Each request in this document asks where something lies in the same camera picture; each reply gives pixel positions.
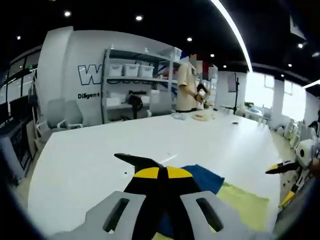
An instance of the black ceiling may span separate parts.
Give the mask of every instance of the black ceiling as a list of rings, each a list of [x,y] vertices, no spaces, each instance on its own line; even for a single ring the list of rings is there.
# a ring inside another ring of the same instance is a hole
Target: black ceiling
[[[317,46],[320,43],[319,28],[315,24],[319,22],[315,9],[319,8],[308,4],[316,1],[304,0],[303,6],[298,5],[301,1],[295,0],[220,1],[237,25],[251,62],[292,71],[310,81],[320,79],[320,57],[312,57],[320,50]],[[73,26],[75,30],[111,30],[145,36],[202,53],[220,69],[224,64],[230,66],[231,62],[245,61],[236,37],[210,0],[90,0],[83,3],[12,0],[6,9],[14,11],[8,12],[9,24],[5,24],[2,32],[5,39],[0,59],[2,69],[21,53],[42,44],[47,31],[65,26]],[[65,10],[72,12],[70,18],[64,17]],[[143,21],[136,22],[136,15],[143,15]],[[301,26],[307,41],[290,33],[290,15]],[[192,42],[187,42],[187,37],[192,37]],[[298,43],[304,42],[303,49],[297,48]],[[214,58],[210,58],[211,53],[215,54]],[[236,64],[233,67],[246,70]],[[270,72],[263,68],[258,70]],[[280,72],[272,72],[281,78]],[[297,78],[288,79],[306,84]],[[318,95],[317,86],[309,90]]]

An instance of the window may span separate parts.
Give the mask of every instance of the window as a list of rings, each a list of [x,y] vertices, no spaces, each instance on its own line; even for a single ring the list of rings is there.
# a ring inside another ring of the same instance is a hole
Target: window
[[[26,63],[25,63],[25,68],[28,68],[30,65],[38,64],[40,57],[40,51],[36,52],[32,55],[29,55],[26,57]]]
[[[4,85],[0,89],[0,104],[4,104],[6,102],[6,91],[7,91],[7,85]]]
[[[14,80],[11,83],[9,83],[7,85],[8,88],[8,96],[7,96],[7,100],[8,103],[10,103],[11,101],[20,98],[20,89],[21,89],[21,78],[18,80]]]
[[[23,77],[22,96],[28,95],[29,89],[31,88],[31,85],[32,85],[33,75],[34,75],[33,73],[30,73]]]
[[[282,115],[302,121],[306,111],[306,90],[300,85],[284,81]]]
[[[9,77],[23,70],[25,59],[21,59],[10,66]]]
[[[246,77],[246,102],[254,103],[257,107],[271,109],[274,101],[275,79],[273,76],[249,72]]]

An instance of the computer monitor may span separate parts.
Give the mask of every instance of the computer monitor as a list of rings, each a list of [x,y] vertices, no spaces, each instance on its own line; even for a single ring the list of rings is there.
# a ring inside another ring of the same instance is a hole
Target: computer monitor
[[[11,117],[15,120],[23,120],[32,115],[28,96],[23,96],[10,102]]]
[[[0,104],[0,124],[9,119],[8,104],[5,102]]]

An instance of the led strip light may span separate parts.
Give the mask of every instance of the led strip light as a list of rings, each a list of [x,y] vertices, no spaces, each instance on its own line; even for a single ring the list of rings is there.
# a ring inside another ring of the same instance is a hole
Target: led strip light
[[[227,23],[229,24],[230,28],[232,29],[236,39],[238,40],[240,47],[242,49],[246,64],[248,66],[249,72],[253,72],[252,69],[252,65],[251,65],[251,61],[250,61],[250,57],[245,45],[244,40],[241,37],[241,34],[235,24],[235,22],[232,20],[230,14],[227,12],[227,10],[225,9],[225,7],[221,4],[221,2],[219,0],[210,0],[215,7],[220,11],[220,13],[223,15],[224,19],[227,21]]]
[[[308,85],[305,85],[305,86],[303,86],[302,88],[303,88],[303,89],[307,89],[307,88],[310,88],[310,87],[312,87],[312,86],[314,86],[314,85],[317,85],[317,84],[320,84],[320,79],[317,80],[317,81],[314,81],[314,82],[312,82],[312,83],[310,83],[310,84],[308,84]]]

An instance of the gray gripper bracket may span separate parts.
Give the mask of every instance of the gray gripper bracket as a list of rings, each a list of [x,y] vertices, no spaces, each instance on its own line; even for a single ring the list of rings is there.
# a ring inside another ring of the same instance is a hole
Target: gray gripper bracket
[[[54,234],[52,240],[131,240],[145,195],[115,191],[91,208],[84,223],[72,231]],[[122,201],[127,203],[113,233],[106,226]]]
[[[69,232],[56,233],[51,240],[131,240],[145,195],[115,191],[85,215],[82,225]],[[189,216],[195,240],[272,240],[266,232],[248,229],[237,211],[210,191],[180,196]],[[127,203],[114,233],[106,226],[121,202]],[[211,232],[209,224],[217,233]]]
[[[271,240],[266,232],[250,230],[238,212],[211,191],[180,196],[190,219],[195,240]]]

